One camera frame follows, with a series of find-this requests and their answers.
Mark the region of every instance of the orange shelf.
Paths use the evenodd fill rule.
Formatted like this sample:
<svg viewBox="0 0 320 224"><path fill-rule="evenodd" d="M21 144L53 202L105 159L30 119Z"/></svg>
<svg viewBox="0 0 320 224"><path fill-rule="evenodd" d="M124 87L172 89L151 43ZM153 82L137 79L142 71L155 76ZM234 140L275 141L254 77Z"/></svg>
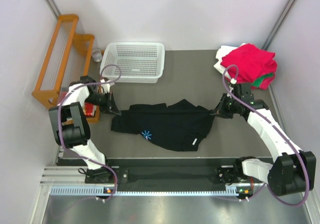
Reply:
<svg viewBox="0 0 320 224"><path fill-rule="evenodd" d="M36 82L32 96L47 109L57 106L62 92L73 81L88 75L95 36L76 33L79 17L76 14L60 15ZM97 107L95 116L88 122L99 121Z"/></svg>

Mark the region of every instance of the white wall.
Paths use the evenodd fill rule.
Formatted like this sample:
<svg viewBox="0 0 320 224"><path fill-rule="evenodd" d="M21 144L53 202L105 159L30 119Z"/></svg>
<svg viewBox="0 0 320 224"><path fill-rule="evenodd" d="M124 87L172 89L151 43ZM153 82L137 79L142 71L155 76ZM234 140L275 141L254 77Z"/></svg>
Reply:
<svg viewBox="0 0 320 224"><path fill-rule="evenodd" d="M280 112L292 140L318 158L320 193L320 0L298 0L270 50L278 71L272 83Z"/></svg>
<svg viewBox="0 0 320 224"><path fill-rule="evenodd" d="M156 41L166 50L262 46L287 0L54 0L77 13L99 48L113 41Z"/></svg>
<svg viewBox="0 0 320 224"><path fill-rule="evenodd" d="M0 223L28 222L57 150L48 112L31 96L56 19L44 0L0 0Z"/></svg>

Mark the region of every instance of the blue logo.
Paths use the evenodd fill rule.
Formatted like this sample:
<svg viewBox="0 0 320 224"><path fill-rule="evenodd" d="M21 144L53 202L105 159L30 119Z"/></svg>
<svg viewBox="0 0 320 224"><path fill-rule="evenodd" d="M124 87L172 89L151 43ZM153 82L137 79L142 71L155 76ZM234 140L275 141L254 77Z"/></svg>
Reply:
<svg viewBox="0 0 320 224"><path fill-rule="evenodd" d="M147 140L151 140L151 136L152 134L150 133L150 131L144 131L144 132L141 132L142 133L142 136L143 138L147 139Z"/></svg>

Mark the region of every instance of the white cloth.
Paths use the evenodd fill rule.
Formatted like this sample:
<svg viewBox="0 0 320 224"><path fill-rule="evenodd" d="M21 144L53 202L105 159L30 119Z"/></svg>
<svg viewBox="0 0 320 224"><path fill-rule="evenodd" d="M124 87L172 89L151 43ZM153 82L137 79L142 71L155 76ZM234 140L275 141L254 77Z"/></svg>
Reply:
<svg viewBox="0 0 320 224"><path fill-rule="evenodd" d="M214 68L216 70L219 71L219 73L223 74L224 71L225 71L225 67L223 67L221 65L221 62L222 62L222 58L227 56L232 50L235 50L237 49L238 47L233 47L233 46L226 46L226 45L222 45L221 48L216 52L216 56L215 58L218 60L218 62L214 65ZM225 76L228 78L228 79L231 79L229 73L225 73Z"/></svg>

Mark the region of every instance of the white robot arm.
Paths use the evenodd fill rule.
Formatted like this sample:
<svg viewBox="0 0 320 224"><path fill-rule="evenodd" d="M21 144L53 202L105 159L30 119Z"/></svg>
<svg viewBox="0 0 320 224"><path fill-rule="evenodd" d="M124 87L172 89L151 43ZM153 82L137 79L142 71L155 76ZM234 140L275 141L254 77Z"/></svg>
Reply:
<svg viewBox="0 0 320 224"><path fill-rule="evenodd" d="M121 112L117 109L109 84L101 85L102 92L98 92L99 87L97 85L79 87L85 83L96 82L88 76L83 76L79 82L72 83L69 86L66 94L68 98L62 104L60 124L58 123L58 107L61 104L51 108L49 116L56 142L61 145L58 125L62 125L62 136L66 148L76 152L81 157L86 157L83 160L88 166L87 176L99 176L101 180L103 175L109 176L107 170L102 165L90 160L105 165L106 157L91 141L90 128L83 107L85 102L88 102L98 105L103 113L120 115Z"/></svg>
<svg viewBox="0 0 320 224"><path fill-rule="evenodd" d="M243 157L236 160L234 173L242 179L254 177L269 184L277 196L303 192L306 189L306 182L297 156L273 126L276 126L285 137L287 137L287 135L274 120L267 105L262 100L254 100L250 86L250 84L246 83L235 84L233 85L232 92L241 101L251 105L254 109L258 110L259 113L267 117L271 123L268 123L257 113L251 112L236 100L228 97L227 94L222 96L214 112L218 117L222 118L232 118L235 113L243 116L267 146L271 153L273 164L262 162L254 157ZM310 190L312 190L315 180L316 158L312 152L303 152L302 149L291 140L290 142L303 159L309 176Z"/></svg>

